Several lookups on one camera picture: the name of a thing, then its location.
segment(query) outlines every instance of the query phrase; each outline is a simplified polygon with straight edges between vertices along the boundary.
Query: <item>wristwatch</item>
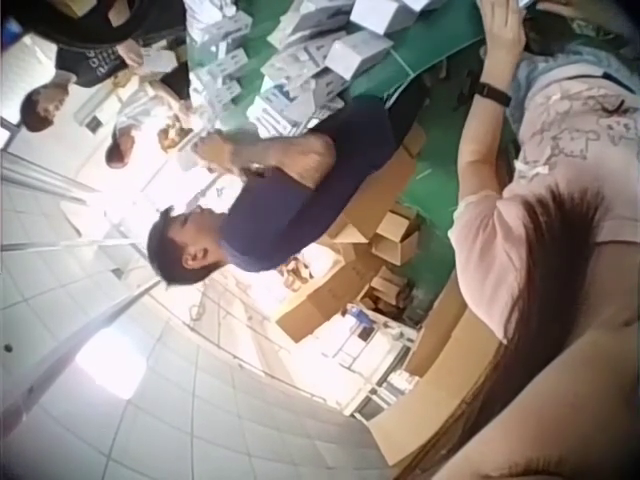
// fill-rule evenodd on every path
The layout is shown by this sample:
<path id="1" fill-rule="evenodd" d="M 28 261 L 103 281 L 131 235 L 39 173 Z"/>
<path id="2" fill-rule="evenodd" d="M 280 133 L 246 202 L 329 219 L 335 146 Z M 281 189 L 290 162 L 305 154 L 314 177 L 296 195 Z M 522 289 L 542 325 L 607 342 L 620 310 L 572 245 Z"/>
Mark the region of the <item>wristwatch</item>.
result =
<path id="1" fill-rule="evenodd" d="M 476 95 L 479 95 L 488 100 L 493 100 L 498 105 L 504 108 L 509 108 L 511 105 L 511 95 L 504 92 L 488 83 L 478 82 L 476 84 Z"/>

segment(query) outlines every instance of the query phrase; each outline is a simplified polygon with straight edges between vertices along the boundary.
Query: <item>paper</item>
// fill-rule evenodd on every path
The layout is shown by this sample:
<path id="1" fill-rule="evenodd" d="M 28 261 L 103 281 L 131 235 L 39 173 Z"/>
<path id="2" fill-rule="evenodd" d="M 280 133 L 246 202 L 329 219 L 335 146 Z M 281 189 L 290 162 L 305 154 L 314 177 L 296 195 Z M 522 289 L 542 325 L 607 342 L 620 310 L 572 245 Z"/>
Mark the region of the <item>paper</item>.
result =
<path id="1" fill-rule="evenodd" d="M 142 50 L 143 64 L 137 69 L 138 75 L 168 73 L 178 66 L 175 53 L 169 50 Z"/>

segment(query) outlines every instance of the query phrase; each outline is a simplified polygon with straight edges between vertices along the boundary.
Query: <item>woman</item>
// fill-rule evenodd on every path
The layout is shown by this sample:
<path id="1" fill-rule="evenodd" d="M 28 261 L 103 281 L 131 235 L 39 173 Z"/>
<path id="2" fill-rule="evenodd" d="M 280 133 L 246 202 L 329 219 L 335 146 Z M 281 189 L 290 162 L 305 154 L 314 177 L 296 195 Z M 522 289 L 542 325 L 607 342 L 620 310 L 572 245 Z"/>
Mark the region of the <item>woman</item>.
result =
<path id="1" fill-rule="evenodd" d="M 124 102 L 105 153 L 107 165 L 119 169 L 129 164 L 143 127 L 156 132 L 163 150 L 175 147 L 189 132 L 189 112 L 189 68 L 183 62 L 159 80 L 141 85 Z"/>
<path id="2" fill-rule="evenodd" d="M 504 346 L 452 451 L 495 422 L 437 478 L 614 479 L 640 433 L 640 80 L 592 48 L 523 56 L 517 0 L 479 6 L 487 52 L 450 238 L 465 300 Z M 501 191 L 505 110 L 522 151 Z M 594 396 L 597 382 L 616 388 Z"/>

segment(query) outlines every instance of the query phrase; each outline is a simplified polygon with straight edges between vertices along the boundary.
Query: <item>man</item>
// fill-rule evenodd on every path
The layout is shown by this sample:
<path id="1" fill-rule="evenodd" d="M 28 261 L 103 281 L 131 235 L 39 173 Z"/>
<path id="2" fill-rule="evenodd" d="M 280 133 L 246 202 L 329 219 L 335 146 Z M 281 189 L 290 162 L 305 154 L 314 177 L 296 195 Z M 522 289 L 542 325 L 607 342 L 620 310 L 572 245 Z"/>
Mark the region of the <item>man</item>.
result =
<path id="1" fill-rule="evenodd" d="M 141 85 L 124 102 L 105 152 L 109 168 L 124 168 L 129 164 L 137 134 L 143 127 L 155 129 L 160 140 L 168 124 L 177 118 L 183 127 L 189 126 L 189 68 L 182 62 L 159 80 Z"/>
<path id="2" fill-rule="evenodd" d="M 232 264 L 250 272 L 278 267 L 320 238 L 364 180 L 400 147 L 426 99 L 420 78 L 387 110 L 377 97 L 355 97 L 299 137 L 232 140 L 214 133 L 194 147 L 210 164 L 255 164 L 226 214 L 195 208 L 160 215 L 149 232 L 149 262 L 169 285 L 201 282 Z"/>
<path id="3" fill-rule="evenodd" d="M 185 10 L 181 0 L 158 0 L 161 5 L 142 25 L 136 39 L 142 45 L 151 45 L 175 36 L 184 30 Z M 85 25 L 118 26 L 129 18 L 134 0 L 100 1 L 82 17 Z M 103 50 L 67 50 L 56 52 L 53 78 L 27 94 L 20 107 L 24 127 L 30 132 L 41 132 L 51 127 L 56 115 L 69 97 L 70 85 L 92 88 L 128 67 L 143 63 L 142 50 L 136 40 Z"/>

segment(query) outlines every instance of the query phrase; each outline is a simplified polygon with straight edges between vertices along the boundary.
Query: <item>black t-shirt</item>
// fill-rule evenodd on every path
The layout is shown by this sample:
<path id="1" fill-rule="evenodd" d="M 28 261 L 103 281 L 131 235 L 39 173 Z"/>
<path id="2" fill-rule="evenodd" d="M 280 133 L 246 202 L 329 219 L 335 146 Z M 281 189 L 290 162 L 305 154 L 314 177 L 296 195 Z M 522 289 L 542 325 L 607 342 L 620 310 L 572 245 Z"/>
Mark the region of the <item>black t-shirt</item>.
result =
<path id="1" fill-rule="evenodd" d="M 85 24 L 100 26 L 110 25 L 109 10 L 112 2 L 98 2 L 86 15 L 82 17 Z M 127 0 L 129 8 L 133 9 L 135 0 Z M 135 40 L 142 46 L 151 45 L 162 39 L 173 37 L 184 32 L 185 10 L 182 0 L 157 0 L 158 8 L 154 8 L 152 15 L 144 22 Z M 55 67 L 57 70 L 73 73 L 76 85 L 91 88 L 108 80 L 116 73 L 127 68 L 127 64 L 118 54 L 115 47 L 101 50 L 68 50 L 58 48 Z"/>

